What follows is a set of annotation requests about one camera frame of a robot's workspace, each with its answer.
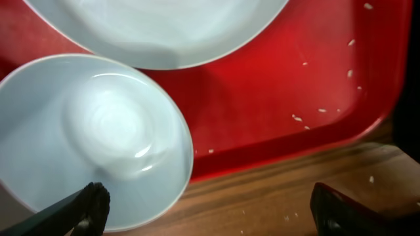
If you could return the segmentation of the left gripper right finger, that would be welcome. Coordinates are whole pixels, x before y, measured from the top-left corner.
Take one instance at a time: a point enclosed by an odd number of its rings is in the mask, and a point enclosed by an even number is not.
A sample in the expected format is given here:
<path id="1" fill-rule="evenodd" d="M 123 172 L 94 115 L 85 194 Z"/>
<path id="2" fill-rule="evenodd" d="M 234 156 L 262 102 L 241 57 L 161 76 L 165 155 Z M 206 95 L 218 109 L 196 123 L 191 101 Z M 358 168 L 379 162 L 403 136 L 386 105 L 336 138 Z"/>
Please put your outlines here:
<path id="1" fill-rule="evenodd" d="M 419 234 L 419 214 L 386 219 L 343 193 L 317 182 L 310 209 L 318 236 L 398 236 Z"/>

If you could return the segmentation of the small green saucer bowl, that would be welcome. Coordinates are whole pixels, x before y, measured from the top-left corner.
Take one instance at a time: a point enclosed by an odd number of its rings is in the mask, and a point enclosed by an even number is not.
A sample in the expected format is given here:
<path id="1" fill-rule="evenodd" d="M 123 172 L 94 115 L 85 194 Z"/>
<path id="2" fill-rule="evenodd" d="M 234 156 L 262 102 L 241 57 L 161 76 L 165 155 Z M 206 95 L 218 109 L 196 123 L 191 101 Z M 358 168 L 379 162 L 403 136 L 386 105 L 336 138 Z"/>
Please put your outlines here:
<path id="1" fill-rule="evenodd" d="M 110 193 L 105 230 L 143 226 L 180 199 L 193 158 L 178 106 L 130 66 L 57 54 L 1 81 L 1 191 L 32 212 L 100 182 Z"/>

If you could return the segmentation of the light blue plate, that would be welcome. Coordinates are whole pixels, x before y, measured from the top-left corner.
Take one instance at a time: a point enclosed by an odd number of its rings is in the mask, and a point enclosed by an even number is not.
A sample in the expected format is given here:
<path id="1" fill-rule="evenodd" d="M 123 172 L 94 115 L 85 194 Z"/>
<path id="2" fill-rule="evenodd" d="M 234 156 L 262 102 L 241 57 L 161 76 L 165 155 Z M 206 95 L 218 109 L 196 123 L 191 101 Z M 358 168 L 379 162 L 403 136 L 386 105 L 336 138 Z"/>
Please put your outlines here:
<path id="1" fill-rule="evenodd" d="M 140 69 L 218 60 L 260 34 L 287 0 L 25 0 L 65 38 Z"/>

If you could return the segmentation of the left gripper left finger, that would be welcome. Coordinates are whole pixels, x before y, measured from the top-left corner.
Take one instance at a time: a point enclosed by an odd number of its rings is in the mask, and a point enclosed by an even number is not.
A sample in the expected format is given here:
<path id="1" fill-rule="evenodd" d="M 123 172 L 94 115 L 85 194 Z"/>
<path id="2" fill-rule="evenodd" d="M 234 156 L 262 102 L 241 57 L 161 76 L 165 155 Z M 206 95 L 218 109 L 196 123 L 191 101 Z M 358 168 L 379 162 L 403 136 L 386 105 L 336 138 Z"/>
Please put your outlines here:
<path id="1" fill-rule="evenodd" d="M 110 212 L 110 193 L 100 182 L 1 231 L 1 236 L 85 235 L 101 236 Z"/>

